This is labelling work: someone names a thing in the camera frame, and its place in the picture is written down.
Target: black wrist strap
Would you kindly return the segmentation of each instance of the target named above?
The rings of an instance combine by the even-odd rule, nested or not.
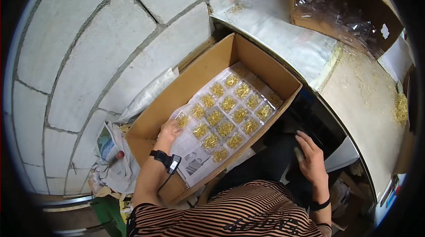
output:
[[[161,161],[165,168],[168,168],[170,162],[168,155],[161,150],[152,150],[149,156],[153,156],[154,159]]]
[[[326,201],[323,204],[319,204],[316,201],[313,201],[310,205],[310,211],[317,211],[317,210],[321,210],[322,208],[326,208],[330,202],[331,202],[331,197],[329,197],[328,201]]]

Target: black wristband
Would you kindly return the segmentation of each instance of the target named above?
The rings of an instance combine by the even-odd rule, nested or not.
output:
[[[317,211],[317,210],[321,210],[322,208],[326,208],[330,202],[331,202],[331,197],[329,197],[328,201],[326,201],[323,204],[319,204],[316,201],[313,201],[310,205],[310,211]]]

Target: newspaper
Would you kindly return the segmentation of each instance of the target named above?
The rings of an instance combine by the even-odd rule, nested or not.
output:
[[[115,192],[131,194],[134,192],[140,166],[137,164],[130,147],[125,140],[125,134],[120,127],[111,122],[104,122],[97,138],[98,160],[93,166],[96,181],[106,185]],[[108,167],[108,162],[119,152],[124,152],[124,158]]]

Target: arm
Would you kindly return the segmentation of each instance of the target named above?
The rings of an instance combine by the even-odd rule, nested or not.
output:
[[[328,174],[323,160],[323,151],[313,142],[311,137],[301,131],[295,136],[303,149],[305,159],[300,161],[300,170],[313,185],[313,201],[323,204],[329,199]],[[316,224],[332,224],[331,204],[310,213]]]
[[[175,120],[168,120],[161,127],[158,141],[153,150],[161,150],[169,155],[171,145],[174,140],[182,133],[182,129],[177,126]],[[162,177],[167,173],[162,162],[155,160],[153,156],[149,156],[145,164],[141,167],[135,190],[133,194],[134,207],[142,203],[151,203],[160,206],[157,191],[162,186]]]

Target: wrist barcode scanner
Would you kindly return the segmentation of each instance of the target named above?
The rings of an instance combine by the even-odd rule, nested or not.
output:
[[[161,150],[152,150],[149,156],[153,156],[154,159],[161,161],[162,164],[167,169],[167,173],[170,174],[167,180],[158,189],[157,192],[159,192],[161,188],[168,182],[171,176],[176,172],[177,167],[180,164],[180,161],[182,160],[182,158],[180,156],[177,156],[176,154],[173,154],[172,156],[168,156],[165,152]]]

